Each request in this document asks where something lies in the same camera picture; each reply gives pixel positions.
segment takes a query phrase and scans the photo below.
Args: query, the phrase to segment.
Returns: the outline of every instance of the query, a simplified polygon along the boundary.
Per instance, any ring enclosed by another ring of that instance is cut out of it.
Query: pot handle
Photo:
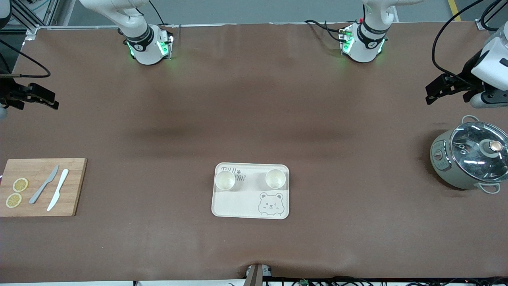
[[[499,185],[499,183],[497,184],[483,184],[483,183],[476,183],[475,184],[475,187],[477,187],[478,189],[480,189],[482,192],[484,193],[487,193],[487,194],[497,194],[499,193],[499,191],[501,190],[501,187]],[[496,190],[493,191],[493,192],[489,192],[488,190],[486,190],[484,187],[496,187]]]
[[[472,115],[466,115],[462,118],[462,121],[460,122],[460,124],[464,124],[464,119],[466,118],[470,118],[470,119],[473,119],[473,121],[476,121],[476,122],[479,122],[480,119],[478,119],[476,116],[472,116]]]

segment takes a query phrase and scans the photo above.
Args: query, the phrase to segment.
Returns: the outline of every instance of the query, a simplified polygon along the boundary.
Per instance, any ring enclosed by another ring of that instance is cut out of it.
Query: white knife
[[[51,211],[51,209],[55,206],[56,202],[60,198],[60,189],[62,188],[62,185],[67,178],[67,174],[69,174],[69,169],[64,169],[62,171],[62,175],[60,176],[60,181],[58,182],[58,186],[56,187],[55,194],[53,195],[53,198],[51,199],[51,202],[49,203],[48,209],[46,211]]]

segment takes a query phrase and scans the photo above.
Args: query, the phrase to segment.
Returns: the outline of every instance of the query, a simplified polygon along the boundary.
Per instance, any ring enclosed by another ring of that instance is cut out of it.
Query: bear cartoon print
[[[282,204],[282,194],[268,195],[267,193],[261,193],[259,196],[261,202],[259,203],[258,210],[263,215],[268,216],[281,216],[284,212],[284,205]]]

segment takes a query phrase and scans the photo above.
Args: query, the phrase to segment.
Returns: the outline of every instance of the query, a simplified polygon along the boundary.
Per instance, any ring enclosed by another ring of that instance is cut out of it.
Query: lid handle
[[[493,152],[501,152],[503,150],[504,146],[499,141],[490,141],[489,142],[489,149]]]
[[[465,120],[466,118],[473,119],[473,121],[476,121],[476,122],[480,122],[480,119],[478,119],[476,116],[466,115],[466,116],[464,116],[464,117],[462,118],[462,121],[461,121],[461,123],[460,123],[460,124],[464,124],[464,120]]]
[[[480,189],[482,192],[487,193],[487,194],[497,194],[501,190],[501,186],[499,185],[499,183],[496,183],[496,184],[476,183],[475,186],[478,189]],[[485,187],[495,187],[496,190],[493,192],[489,192],[488,190],[485,189]]]

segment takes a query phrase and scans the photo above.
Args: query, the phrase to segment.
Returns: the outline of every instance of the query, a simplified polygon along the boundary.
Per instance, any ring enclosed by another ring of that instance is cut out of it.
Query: gray floor
[[[152,0],[161,17],[171,24],[343,22],[362,17],[361,2],[351,0]],[[151,5],[140,8],[149,23],[159,23]],[[446,0],[399,7],[400,21],[446,21],[451,17]],[[111,25],[111,21],[76,1],[69,25]]]

